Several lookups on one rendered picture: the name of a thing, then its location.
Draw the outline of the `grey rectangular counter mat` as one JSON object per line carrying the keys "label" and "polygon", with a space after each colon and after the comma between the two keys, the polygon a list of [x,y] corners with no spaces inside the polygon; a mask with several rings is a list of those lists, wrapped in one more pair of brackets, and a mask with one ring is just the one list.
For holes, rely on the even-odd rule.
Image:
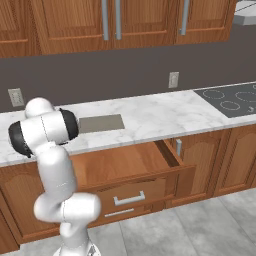
{"label": "grey rectangular counter mat", "polygon": [[124,128],[125,126],[120,114],[83,117],[79,119],[80,133],[103,132]]}

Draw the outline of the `open wooden drawer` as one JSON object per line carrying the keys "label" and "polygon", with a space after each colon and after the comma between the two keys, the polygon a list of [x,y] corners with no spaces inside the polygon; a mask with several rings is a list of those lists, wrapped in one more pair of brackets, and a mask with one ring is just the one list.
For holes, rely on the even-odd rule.
{"label": "open wooden drawer", "polygon": [[[101,214],[158,201],[180,199],[191,193],[196,167],[186,165],[165,140],[124,146],[71,157],[80,192],[97,195]],[[144,191],[143,201],[115,206]]]}

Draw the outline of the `wooden lower drawer front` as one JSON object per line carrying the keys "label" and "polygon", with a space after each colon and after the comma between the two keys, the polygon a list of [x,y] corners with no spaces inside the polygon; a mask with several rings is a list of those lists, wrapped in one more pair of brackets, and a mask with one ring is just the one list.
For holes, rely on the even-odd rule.
{"label": "wooden lower drawer front", "polygon": [[163,201],[158,201],[152,204],[133,207],[134,208],[133,212],[122,214],[122,215],[105,218],[104,217],[105,214],[101,214],[100,217],[96,221],[90,223],[88,227],[89,228],[97,227],[97,226],[101,226],[101,225],[105,225],[105,224],[109,224],[117,221],[138,217],[141,215],[147,215],[150,213],[162,211],[164,209],[164,206],[165,206],[165,203]]}

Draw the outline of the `wooden base cupboard door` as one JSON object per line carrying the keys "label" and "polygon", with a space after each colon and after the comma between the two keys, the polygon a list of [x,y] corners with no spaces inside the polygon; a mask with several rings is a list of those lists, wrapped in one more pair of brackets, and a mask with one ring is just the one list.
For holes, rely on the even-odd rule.
{"label": "wooden base cupboard door", "polygon": [[166,209],[213,196],[230,133],[227,129],[180,137],[180,158],[184,164],[196,166],[195,176],[191,193],[180,199],[166,200]]}
{"label": "wooden base cupboard door", "polygon": [[256,124],[233,128],[214,196],[249,189],[256,176]]}
{"label": "wooden base cupboard door", "polygon": [[0,206],[19,244],[59,234],[58,224],[35,218],[34,203],[44,192],[35,162],[0,167],[0,192]]}

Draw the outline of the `black hob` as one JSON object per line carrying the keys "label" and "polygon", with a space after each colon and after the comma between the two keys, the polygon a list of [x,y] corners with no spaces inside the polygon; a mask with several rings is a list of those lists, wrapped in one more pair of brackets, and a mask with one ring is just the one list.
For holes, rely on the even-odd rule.
{"label": "black hob", "polygon": [[256,83],[195,90],[228,118],[256,114]]}

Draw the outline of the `grey range hood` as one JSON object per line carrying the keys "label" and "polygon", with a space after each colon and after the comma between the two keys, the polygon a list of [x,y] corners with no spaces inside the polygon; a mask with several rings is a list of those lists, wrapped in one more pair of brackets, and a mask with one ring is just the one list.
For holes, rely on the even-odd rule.
{"label": "grey range hood", "polygon": [[256,0],[238,1],[233,23],[242,26],[256,25]]}

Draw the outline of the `white wall outlet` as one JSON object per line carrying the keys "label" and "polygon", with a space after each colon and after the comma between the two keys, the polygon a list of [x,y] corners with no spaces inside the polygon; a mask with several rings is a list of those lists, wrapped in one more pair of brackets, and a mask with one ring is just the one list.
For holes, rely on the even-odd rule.
{"label": "white wall outlet", "polygon": [[178,79],[179,79],[179,73],[178,72],[171,72],[169,74],[169,88],[176,88],[178,86]]}
{"label": "white wall outlet", "polygon": [[24,100],[20,88],[9,89],[8,93],[13,107],[20,107],[24,105]]}

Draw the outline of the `wooden wall cupboard door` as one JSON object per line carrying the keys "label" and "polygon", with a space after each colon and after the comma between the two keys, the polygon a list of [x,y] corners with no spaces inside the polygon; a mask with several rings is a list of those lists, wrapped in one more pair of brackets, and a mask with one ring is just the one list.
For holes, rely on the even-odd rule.
{"label": "wooden wall cupboard door", "polygon": [[190,0],[186,35],[180,35],[184,0],[179,0],[175,43],[199,44],[229,40],[237,0]]}
{"label": "wooden wall cupboard door", "polygon": [[43,55],[102,51],[104,41],[101,0],[31,0]]}
{"label": "wooden wall cupboard door", "polygon": [[116,49],[172,45],[175,39],[179,0],[121,0],[122,39]]}
{"label": "wooden wall cupboard door", "polygon": [[0,58],[40,53],[31,0],[0,0]]}

